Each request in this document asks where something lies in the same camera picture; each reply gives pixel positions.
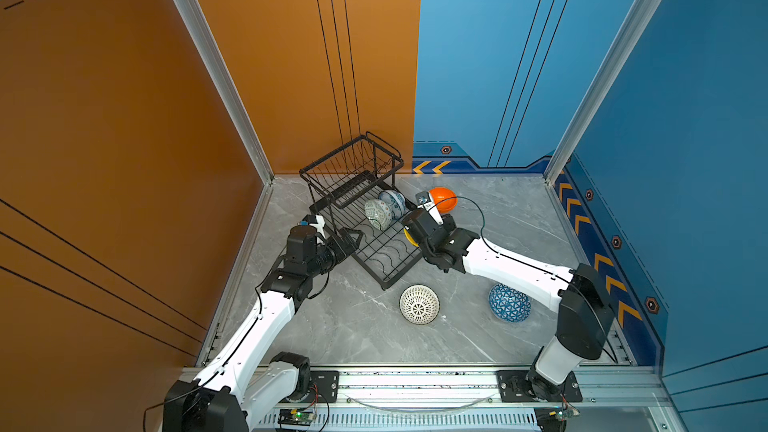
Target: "gray marble floor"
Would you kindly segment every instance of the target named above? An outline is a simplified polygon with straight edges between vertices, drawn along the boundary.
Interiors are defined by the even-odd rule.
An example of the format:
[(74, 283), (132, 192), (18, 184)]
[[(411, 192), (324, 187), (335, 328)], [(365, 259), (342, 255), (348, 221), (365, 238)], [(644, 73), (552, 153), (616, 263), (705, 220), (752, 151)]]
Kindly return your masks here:
[[(483, 208), (488, 240), (544, 262), (578, 264), (541, 177), (398, 176), (396, 184), (411, 200), (421, 190), (449, 187)], [(276, 178), (264, 223), (224, 324), (224, 341), (254, 306), (254, 287), (281, 254), (290, 228), (309, 213), (309, 204), (310, 194), (301, 178)], [(480, 229), (480, 214), (470, 202), (459, 201), (452, 214), (457, 226)], [(324, 280), (315, 280), (316, 291)], [(438, 318), (430, 324), (414, 325), (400, 314), (400, 294), (413, 284), (429, 286), (440, 299)], [(265, 361), (286, 350), (309, 357), (313, 364), (530, 364), (552, 337), (555, 314), (534, 302), (524, 322), (499, 320), (488, 306), (493, 285), (485, 278), (445, 274), (420, 262), (384, 292), (348, 259), (333, 269), (327, 289), (318, 298), (304, 302), (277, 336)]]

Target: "blue patterned bowl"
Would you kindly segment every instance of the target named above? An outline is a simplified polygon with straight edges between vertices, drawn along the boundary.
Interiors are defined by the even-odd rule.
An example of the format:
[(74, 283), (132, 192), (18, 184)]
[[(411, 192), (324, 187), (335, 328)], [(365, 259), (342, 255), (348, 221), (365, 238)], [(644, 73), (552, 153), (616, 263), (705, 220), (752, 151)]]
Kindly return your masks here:
[(503, 284), (496, 284), (488, 294), (491, 310), (503, 321), (523, 322), (531, 314), (531, 299)]

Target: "orange bowl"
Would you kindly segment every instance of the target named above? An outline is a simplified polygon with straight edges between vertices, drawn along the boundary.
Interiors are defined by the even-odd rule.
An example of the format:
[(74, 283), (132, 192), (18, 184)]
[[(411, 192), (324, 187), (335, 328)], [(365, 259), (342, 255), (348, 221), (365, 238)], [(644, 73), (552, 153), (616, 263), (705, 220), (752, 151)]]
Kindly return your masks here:
[(437, 204), (437, 210), (441, 214), (447, 214), (453, 210), (456, 207), (456, 203), (458, 202), (455, 198), (450, 198), (456, 197), (456, 194), (453, 193), (453, 190), (450, 188), (435, 187), (429, 191), (429, 195), (432, 196), (432, 201)]

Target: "white lattice bowl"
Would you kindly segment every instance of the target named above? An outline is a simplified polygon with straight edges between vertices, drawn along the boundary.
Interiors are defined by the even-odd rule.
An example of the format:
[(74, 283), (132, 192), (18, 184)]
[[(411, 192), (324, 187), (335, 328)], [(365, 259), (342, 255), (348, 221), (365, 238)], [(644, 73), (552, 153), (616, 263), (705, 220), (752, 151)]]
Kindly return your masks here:
[(440, 312), (440, 301), (435, 291), (425, 285), (411, 285), (400, 296), (400, 312), (409, 322), (428, 324)]

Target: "blue wall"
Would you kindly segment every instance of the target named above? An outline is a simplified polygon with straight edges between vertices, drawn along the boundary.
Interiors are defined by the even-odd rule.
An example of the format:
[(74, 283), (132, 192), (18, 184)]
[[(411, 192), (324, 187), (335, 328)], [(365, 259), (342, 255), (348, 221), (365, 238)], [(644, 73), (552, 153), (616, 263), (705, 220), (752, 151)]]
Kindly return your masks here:
[(542, 0), (521, 63), (538, 1), (422, 0), (416, 142), (455, 142), (482, 167), (524, 167), (554, 150), (633, 0)]
[(667, 309), (692, 431), (768, 424), (767, 81), (768, 0), (663, 0), (576, 149)]

